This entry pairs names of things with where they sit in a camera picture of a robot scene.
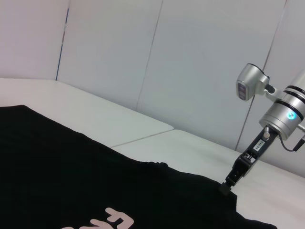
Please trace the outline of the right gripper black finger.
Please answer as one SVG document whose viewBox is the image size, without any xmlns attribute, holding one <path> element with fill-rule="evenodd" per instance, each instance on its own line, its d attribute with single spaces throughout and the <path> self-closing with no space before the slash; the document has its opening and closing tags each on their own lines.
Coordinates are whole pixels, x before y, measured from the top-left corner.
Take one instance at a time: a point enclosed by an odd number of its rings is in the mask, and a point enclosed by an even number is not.
<svg viewBox="0 0 305 229">
<path fill-rule="evenodd" d="M 219 191 L 223 194 L 223 195 L 228 195 L 232 189 L 232 187 L 234 187 L 234 182 L 235 182 L 235 172 L 236 172 L 236 164 L 238 162 L 245 162 L 244 157 L 238 157 L 232 167 L 231 172 L 227 175 L 225 182 L 223 182 L 220 187 L 219 187 Z"/>
<path fill-rule="evenodd" d="M 246 176 L 248 174 L 248 172 L 251 170 L 253 166 L 253 163 L 246 163 L 246 162 L 238 162 L 236 164 L 236 172 L 235 172 L 235 182 L 234 182 L 234 186 L 241 180 L 241 178 L 243 178 L 244 176 Z"/>
</svg>

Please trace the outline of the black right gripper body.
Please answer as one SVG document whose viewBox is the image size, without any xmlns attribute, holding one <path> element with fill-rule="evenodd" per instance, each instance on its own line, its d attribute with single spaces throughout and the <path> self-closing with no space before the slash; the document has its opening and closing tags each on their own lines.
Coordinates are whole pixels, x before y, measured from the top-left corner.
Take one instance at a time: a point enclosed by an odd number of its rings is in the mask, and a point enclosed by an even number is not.
<svg viewBox="0 0 305 229">
<path fill-rule="evenodd" d="M 267 139 L 264 138 L 266 129 L 268 130 L 269 134 Z M 265 127 L 254 139 L 254 141 L 248 146 L 248 148 L 238 157 L 238 161 L 242 165 L 254 165 L 277 138 L 277 136 L 278 133 L 274 129 Z"/>
</svg>

